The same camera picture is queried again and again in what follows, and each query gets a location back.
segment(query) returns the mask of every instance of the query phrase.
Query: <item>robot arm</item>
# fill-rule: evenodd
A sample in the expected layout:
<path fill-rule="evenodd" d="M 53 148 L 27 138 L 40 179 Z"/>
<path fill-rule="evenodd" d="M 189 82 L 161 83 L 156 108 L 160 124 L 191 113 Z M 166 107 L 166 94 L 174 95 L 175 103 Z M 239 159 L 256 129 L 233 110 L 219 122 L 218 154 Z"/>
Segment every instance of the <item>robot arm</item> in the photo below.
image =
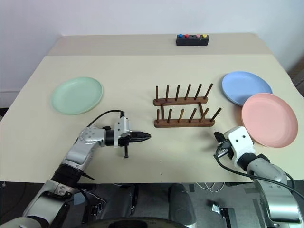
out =
<path fill-rule="evenodd" d="M 93 179 L 85 173 L 85 169 L 98 146 L 124 146 L 125 158 L 127 158 L 129 143 L 141 142 L 151 137 L 147 133 L 132 132 L 129 127 L 129 120 L 121 116 L 115 124 L 114 130 L 111 130 L 110 127 L 102 129 L 87 127 L 82 130 L 51 180 L 42 186 L 27 206 L 23 217 L 3 224 L 1 228 L 46 228 L 50 225 L 60 227 L 69 210 L 66 200 L 75 193 L 81 176 Z"/>
<path fill-rule="evenodd" d="M 253 141 L 245 127 L 236 127 L 224 134 L 215 132 L 220 143 L 216 156 L 228 155 L 233 164 L 241 167 L 249 175 L 271 179 L 287 184 L 286 173 L 270 163 L 264 155 L 255 155 Z M 268 227 L 299 227 L 303 228 L 303 218 L 298 204 L 291 192 L 277 184 L 264 180 L 253 179 L 260 192 L 264 220 Z"/>

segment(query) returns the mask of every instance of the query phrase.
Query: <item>beige tabletop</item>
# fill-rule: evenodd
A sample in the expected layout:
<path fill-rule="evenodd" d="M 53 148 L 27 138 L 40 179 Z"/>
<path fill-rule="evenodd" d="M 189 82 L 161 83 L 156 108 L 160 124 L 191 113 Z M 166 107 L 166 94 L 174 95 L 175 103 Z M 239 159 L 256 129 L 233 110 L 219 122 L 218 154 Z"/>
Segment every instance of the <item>beige tabletop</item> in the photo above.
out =
<path fill-rule="evenodd" d="M 82 182 L 248 181 L 247 178 L 222 169 L 213 158 L 217 146 L 213 132 L 225 132 L 242 125 L 241 108 L 231 103 L 221 91 L 223 76 L 232 71 L 249 71 L 259 75 L 270 84 L 275 95 L 292 107 L 299 124 L 296 140 L 280 149 L 256 143 L 255 149 L 295 179 L 304 178 L 304 99 L 293 86 L 288 74 L 255 35 L 215 34 L 215 40 L 221 47 L 224 47 L 221 43 L 225 43 L 227 37 L 234 36 L 236 39 L 235 43 L 222 50 L 222 53 L 214 48 L 216 42 L 211 44 L 212 36 L 210 34 L 210 49 L 214 49 L 213 53 L 210 53 L 209 46 L 181 47 L 181 52 L 180 47 L 172 42 L 174 35 L 146 35 L 147 43 L 149 39 L 158 37 L 161 46 L 168 46 L 167 53 L 162 54 L 158 53 L 160 49 L 155 51 L 153 48 L 147 48 L 146 54 L 141 53 L 141 50 L 135 51 L 135 44 L 140 42 L 133 42 L 132 47 L 123 51 L 120 49 L 122 53 L 119 54 L 115 48 L 115 42 L 118 40 L 116 36 L 61 38 L 50 55 L 41 61 L 0 123 L 0 179 L 45 182 L 53 175 L 79 132 L 88 123 L 105 111 L 120 109 L 125 111 L 133 130 L 148 132 L 152 138 L 131 144 L 129 159 L 124 159 L 123 148 L 99 148 L 86 170 L 95 181 L 82 179 Z M 107 48 L 101 48 L 98 39 L 101 43 L 106 39 Z M 246 45 L 242 43 L 246 43 L 246 40 L 257 48 L 245 50 Z M 237 43 L 243 45 L 243 48 L 238 50 Z M 113 46 L 115 55 L 106 51 L 110 45 Z M 57 113 L 50 105 L 53 91 L 61 83 L 79 76 L 93 77 L 102 83 L 104 95 L 101 102 L 84 114 L 69 116 Z M 214 114 L 219 107 L 222 108 L 213 127 L 153 126 L 157 110 L 152 103 L 156 85 L 159 86 L 160 96 L 165 96 L 166 85 L 171 86 L 169 96 L 174 96 L 177 85 L 181 86 L 180 95 L 184 95 L 188 84 L 192 84 L 190 95 L 194 96 L 200 83 L 203 84 L 201 95 L 206 92 L 210 83 L 214 84 L 208 103 L 203 105 L 204 108 L 209 107 L 207 117 Z M 189 118 L 194 107 L 197 108 L 196 105 L 171 106 L 172 118 L 178 117 L 181 108 L 185 108 L 184 116 Z M 117 118 L 117 114 L 108 114 L 102 117 L 96 126 L 113 126 Z M 222 160 L 232 167 L 227 157 Z"/>

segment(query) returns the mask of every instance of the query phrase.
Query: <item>pink plate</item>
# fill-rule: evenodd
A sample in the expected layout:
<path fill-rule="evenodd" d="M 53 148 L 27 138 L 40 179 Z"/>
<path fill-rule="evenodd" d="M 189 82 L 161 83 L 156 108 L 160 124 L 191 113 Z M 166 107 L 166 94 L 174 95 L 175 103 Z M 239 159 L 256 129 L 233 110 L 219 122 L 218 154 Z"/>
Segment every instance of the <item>pink plate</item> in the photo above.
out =
<path fill-rule="evenodd" d="M 272 94 L 248 98 L 242 108 L 242 121 L 251 137 L 264 146 L 288 146 L 298 134 L 298 120 L 292 108 Z"/>

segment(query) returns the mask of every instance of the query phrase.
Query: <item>black cable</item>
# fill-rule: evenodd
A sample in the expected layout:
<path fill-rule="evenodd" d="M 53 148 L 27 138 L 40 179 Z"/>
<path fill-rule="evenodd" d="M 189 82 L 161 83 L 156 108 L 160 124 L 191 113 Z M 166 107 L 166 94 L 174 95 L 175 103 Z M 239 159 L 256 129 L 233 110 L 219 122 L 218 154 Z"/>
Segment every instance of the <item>black cable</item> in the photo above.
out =
<path fill-rule="evenodd" d="M 85 200 L 86 200 L 87 205 L 90 206 L 90 205 L 91 205 L 91 202 L 90 202 L 88 196 L 86 195 L 86 193 L 85 193 L 81 188 L 78 188 L 78 190 L 79 190 L 79 191 L 81 192 L 81 194 L 85 197 Z"/>
<path fill-rule="evenodd" d="M 103 198 L 97 196 L 96 194 L 91 193 L 91 192 L 86 191 L 86 190 L 84 190 L 84 192 L 87 193 L 87 194 L 89 194 L 89 195 L 91 195 L 91 196 L 93 196 L 94 198 L 96 198 L 96 199 L 102 201 L 105 205 L 107 204 L 107 201 L 106 201 L 105 199 L 103 199 Z"/>
<path fill-rule="evenodd" d="M 290 176 L 287 172 L 285 172 L 286 176 L 289 177 L 290 181 L 291 181 L 291 187 L 294 189 L 295 188 L 295 182 L 294 179 L 292 178 L 292 176 Z"/>
<path fill-rule="evenodd" d="M 14 210 L 15 207 L 21 202 L 21 200 L 23 199 L 23 197 L 24 197 L 24 195 L 25 195 L 25 189 L 26 189 L 26 188 L 27 188 L 27 184 L 24 183 L 24 187 L 23 187 L 23 190 L 22 190 L 22 194 L 21 194 L 19 200 L 17 201 L 17 203 L 15 203 L 14 206 L 12 206 L 10 209 L 8 209 L 6 212 L 4 212 L 4 213 L 1 215 L 0 220 L 2 220 L 4 216 L 6 216 L 6 215 L 9 214 L 12 210 Z"/>
<path fill-rule="evenodd" d="M 120 117 L 123 117 L 124 116 L 124 112 L 121 111 L 121 110 L 110 110 L 110 111 L 107 111 L 105 113 L 102 113 L 101 115 L 97 116 L 87 127 L 91 126 L 96 120 L 98 120 L 100 117 L 102 117 L 103 115 L 105 114 L 108 114 L 108 113 L 113 113 L 113 112 L 117 112 L 117 113 L 120 113 Z"/>
<path fill-rule="evenodd" d="M 227 166 L 223 165 L 223 164 L 219 161 L 218 154 L 219 154 L 219 148 L 217 148 L 217 151 L 215 152 L 214 158 L 215 158 L 215 160 L 217 161 L 217 163 L 220 165 L 220 167 L 224 168 L 225 170 L 228 170 L 228 171 L 230 171 L 230 172 L 232 172 L 232 173 L 235 173 L 235 174 L 238 174 L 238 175 L 241 175 L 241 176 L 244 176 L 244 177 L 249 177 L 249 178 L 251 178 L 251 179 L 258 179 L 258 180 L 267 181 L 267 182 L 270 182 L 270 183 L 273 183 L 273 184 L 280 185 L 280 186 L 282 186 L 282 187 L 284 187 L 284 188 L 287 188 L 287 189 L 289 189 L 290 191 L 296 193 L 300 198 L 302 198 L 302 200 L 304 200 L 304 196 L 301 195 L 301 193 L 299 193 L 297 190 L 293 189 L 292 187 L 289 187 L 289 186 L 286 185 L 286 184 L 282 184 L 281 182 L 277 182 L 277 181 L 272 180 L 272 179 L 268 179 L 268 178 L 264 178 L 264 177 L 258 177 L 258 176 L 255 176 L 255 175 L 250 175 L 250 174 L 238 172 L 238 171 L 235 171 L 235 170 L 233 170 L 233 169 L 228 168 Z"/>

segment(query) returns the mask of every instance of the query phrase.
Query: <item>green plate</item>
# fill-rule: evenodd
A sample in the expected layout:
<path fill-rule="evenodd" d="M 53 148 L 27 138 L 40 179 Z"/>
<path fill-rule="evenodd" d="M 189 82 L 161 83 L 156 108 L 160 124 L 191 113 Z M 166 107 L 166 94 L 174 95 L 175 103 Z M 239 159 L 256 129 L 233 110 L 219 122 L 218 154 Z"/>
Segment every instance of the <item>green plate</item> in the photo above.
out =
<path fill-rule="evenodd" d="M 52 95 L 52 106 L 62 114 L 81 114 L 94 108 L 102 95 L 103 87 L 96 79 L 77 77 L 56 88 Z"/>

